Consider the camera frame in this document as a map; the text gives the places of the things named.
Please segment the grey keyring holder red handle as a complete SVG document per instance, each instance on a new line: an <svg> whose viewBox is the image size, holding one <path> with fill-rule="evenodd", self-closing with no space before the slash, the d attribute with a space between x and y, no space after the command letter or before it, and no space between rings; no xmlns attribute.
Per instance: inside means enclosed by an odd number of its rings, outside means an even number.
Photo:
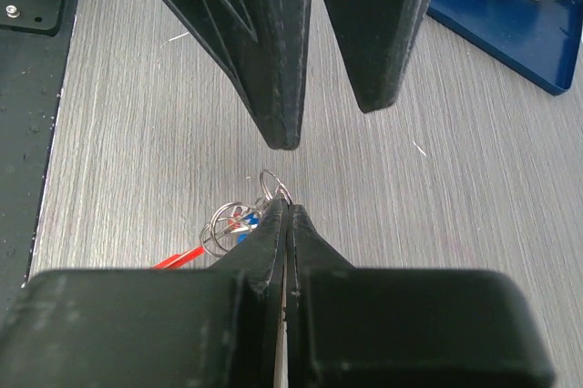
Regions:
<svg viewBox="0 0 583 388"><path fill-rule="evenodd" d="M231 201L219 206L204 224L192 249L172 254L155 264L153 269L180 269L202 255L221 259L255 231L270 201L282 199L288 205L292 204L288 188L272 171L263 169L259 174L259 184L261 195L253 203Z"/></svg>

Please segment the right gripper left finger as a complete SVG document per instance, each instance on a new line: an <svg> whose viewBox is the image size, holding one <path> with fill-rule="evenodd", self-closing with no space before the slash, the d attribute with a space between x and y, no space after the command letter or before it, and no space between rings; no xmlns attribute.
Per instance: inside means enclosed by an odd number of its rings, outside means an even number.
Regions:
<svg viewBox="0 0 583 388"><path fill-rule="evenodd" d="M287 205L198 270L36 275L1 330L4 387L271 387Z"/></svg>

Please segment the blue key tag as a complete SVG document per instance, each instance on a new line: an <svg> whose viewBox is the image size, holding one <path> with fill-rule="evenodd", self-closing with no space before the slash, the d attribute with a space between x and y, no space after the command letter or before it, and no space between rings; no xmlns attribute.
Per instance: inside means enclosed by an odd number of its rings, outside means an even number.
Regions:
<svg viewBox="0 0 583 388"><path fill-rule="evenodd" d="M235 242L240 243L259 225L260 215L251 208L235 206L229 220Z"/></svg>

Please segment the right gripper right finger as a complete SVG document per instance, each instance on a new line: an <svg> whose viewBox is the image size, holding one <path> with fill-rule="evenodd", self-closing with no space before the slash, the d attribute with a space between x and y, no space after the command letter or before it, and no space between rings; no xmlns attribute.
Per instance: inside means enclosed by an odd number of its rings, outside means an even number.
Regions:
<svg viewBox="0 0 583 388"><path fill-rule="evenodd" d="M550 387L522 291L491 270L358 268L304 207L287 225L292 387Z"/></svg>

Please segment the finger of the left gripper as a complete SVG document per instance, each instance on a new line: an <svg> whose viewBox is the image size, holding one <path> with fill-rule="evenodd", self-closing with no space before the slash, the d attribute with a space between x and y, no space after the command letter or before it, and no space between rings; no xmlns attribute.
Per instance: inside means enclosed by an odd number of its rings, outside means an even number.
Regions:
<svg viewBox="0 0 583 388"><path fill-rule="evenodd" d="M299 146L312 0L162 0L224 71L266 144Z"/></svg>
<svg viewBox="0 0 583 388"><path fill-rule="evenodd" d="M430 0L323 0L358 107L397 99Z"/></svg>

